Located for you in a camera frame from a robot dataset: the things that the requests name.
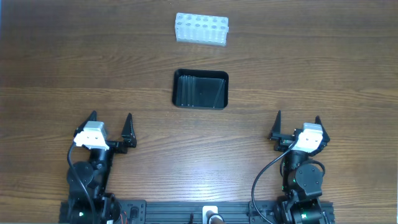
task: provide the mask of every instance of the wooden tabletop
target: wooden tabletop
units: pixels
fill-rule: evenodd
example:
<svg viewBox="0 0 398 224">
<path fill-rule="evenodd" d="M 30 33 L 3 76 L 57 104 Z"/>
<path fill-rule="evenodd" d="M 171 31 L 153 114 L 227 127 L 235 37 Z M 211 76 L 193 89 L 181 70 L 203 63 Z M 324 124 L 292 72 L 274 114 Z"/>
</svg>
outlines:
<svg viewBox="0 0 398 224">
<path fill-rule="evenodd" d="M 175 41 L 177 12 L 226 16 L 226 47 Z M 330 144 L 321 200 L 337 223 L 395 223 L 398 148 L 396 1 L 3 0 L 0 222 L 57 222 L 67 151 L 93 111 L 138 145 L 116 155 L 108 192 L 147 201 L 251 199 L 280 155 L 266 136 L 320 115 Z M 222 111 L 176 108 L 178 68 L 229 74 Z M 78 149 L 73 160 L 87 160 Z M 258 200 L 282 195 L 278 166 Z"/>
</svg>

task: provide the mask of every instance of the wood grain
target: wood grain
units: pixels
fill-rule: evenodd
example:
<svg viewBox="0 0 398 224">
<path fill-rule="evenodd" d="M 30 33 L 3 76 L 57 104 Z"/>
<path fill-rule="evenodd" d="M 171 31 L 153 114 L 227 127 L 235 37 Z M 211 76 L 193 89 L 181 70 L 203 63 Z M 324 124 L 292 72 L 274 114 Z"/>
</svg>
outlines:
<svg viewBox="0 0 398 224">
<path fill-rule="evenodd" d="M 177 12 L 229 17 L 228 45 L 176 43 Z M 331 142 L 316 158 L 337 223 L 395 223 L 397 39 L 396 1 L 3 0 L 0 222 L 58 221 L 67 149 L 92 110 L 111 139 L 133 114 L 138 146 L 115 157 L 108 185 L 117 197 L 249 201 L 279 155 L 266 136 L 282 110 L 285 133 L 322 118 Z M 178 68 L 228 72 L 228 107 L 174 107 Z M 278 172 L 258 199 L 281 194 Z"/>
</svg>

